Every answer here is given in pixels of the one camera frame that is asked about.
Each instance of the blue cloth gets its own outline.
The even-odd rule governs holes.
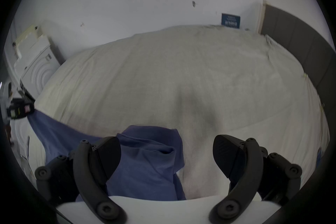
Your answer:
[[[78,132],[35,110],[29,123],[46,151],[46,164],[57,155],[68,155],[79,141],[95,143],[99,137]],[[119,166],[107,181],[109,196],[144,200],[185,200],[176,172],[184,166],[182,139],[176,129],[129,126],[117,134],[121,146]]]

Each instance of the washing machine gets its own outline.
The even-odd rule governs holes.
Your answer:
[[[42,35],[31,46],[25,55],[14,65],[15,72],[20,77],[20,86],[36,99],[44,86],[60,67],[54,56],[49,40]]]

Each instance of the blue sign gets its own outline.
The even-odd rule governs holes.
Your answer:
[[[222,13],[222,25],[239,29],[240,16],[234,16],[234,15]]]

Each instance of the dark headboard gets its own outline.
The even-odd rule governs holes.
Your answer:
[[[308,202],[319,201],[322,195],[319,187],[330,176],[330,170],[335,169],[331,160],[336,151],[336,54],[308,24],[265,3],[259,32],[269,35],[299,60],[317,89],[330,130],[330,142],[313,175],[296,196],[265,222],[282,223],[294,212],[297,215],[305,214],[303,208]]]

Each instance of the wrinkled sheet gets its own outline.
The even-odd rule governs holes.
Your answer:
[[[57,70],[35,107],[97,137],[129,125],[177,129],[187,199],[228,193],[212,157],[218,134],[254,137],[299,164],[301,185],[329,141],[319,96],[295,57],[269,37],[221,26],[176,26],[85,50]]]

